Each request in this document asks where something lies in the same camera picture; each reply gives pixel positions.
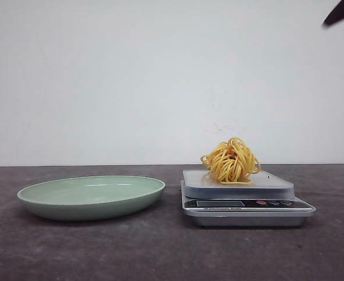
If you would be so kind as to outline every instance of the black object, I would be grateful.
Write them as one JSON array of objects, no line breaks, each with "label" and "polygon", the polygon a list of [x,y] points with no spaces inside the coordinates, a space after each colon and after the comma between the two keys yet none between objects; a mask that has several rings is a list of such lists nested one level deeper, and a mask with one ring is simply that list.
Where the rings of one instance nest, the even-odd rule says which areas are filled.
[{"label": "black object", "polygon": [[344,0],[341,0],[337,6],[330,12],[330,14],[326,17],[323,22],[324,27],[329,27],[340,20],[344,19]]}]

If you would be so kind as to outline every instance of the dark gray table surface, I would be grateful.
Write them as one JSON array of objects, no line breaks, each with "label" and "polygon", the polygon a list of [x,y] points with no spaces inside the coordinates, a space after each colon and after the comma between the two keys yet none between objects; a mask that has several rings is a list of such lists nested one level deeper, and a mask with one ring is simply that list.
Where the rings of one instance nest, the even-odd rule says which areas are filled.
[{"label": "dark gray table surface", "polygon": [[[201,228],[181,209],[183,169],[197,165],[0,167],[0,280],[344,280],[344,165],[264,165],[317,208],[300,228]],[[60,222],[16,193],[43,181],[122,174],[166,183],[124,217]]]}]

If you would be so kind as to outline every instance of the scale button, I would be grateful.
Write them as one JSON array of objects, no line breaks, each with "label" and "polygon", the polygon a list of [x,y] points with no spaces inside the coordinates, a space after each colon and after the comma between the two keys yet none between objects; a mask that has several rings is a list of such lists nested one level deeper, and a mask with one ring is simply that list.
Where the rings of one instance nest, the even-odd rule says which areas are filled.
[{"label": "scale button", "polygon": [[268,203],[270,203],[272,205],[279,205],[279,202],[274,201],[274,200],[268,201]]},{"label": "scale button", "polygon": [[284,205],[291,205],[290,201],[281,201],[281,203],[284,204]]},{"label": "scale button", "polygon": [[256,201],[259,205],[267,205],[267,202],[263,201],[263,200],[257,200]]}]

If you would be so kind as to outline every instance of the scale platform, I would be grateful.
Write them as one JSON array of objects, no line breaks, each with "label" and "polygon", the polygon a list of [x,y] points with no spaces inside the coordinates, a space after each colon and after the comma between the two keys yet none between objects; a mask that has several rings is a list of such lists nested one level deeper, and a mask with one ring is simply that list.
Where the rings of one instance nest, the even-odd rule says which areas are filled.
[{"label": "scale platform", "polygon": [[218,183],[206,170],[183,174],[183,210],[204,227],[296,227],[316,210],[294,196],[292,183],[265,171],[246,185]]}]

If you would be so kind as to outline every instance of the pale green plate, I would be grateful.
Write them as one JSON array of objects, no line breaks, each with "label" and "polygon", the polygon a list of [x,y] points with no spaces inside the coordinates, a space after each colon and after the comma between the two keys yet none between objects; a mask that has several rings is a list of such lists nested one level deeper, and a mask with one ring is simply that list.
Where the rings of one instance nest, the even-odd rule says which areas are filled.
[{"label": "pale green plate", "polygon": [[149,177],[75,177],[25,187],[18,198],[28,211],[40,217],[88,221],[142,210],[160,197],[164,186]]}]

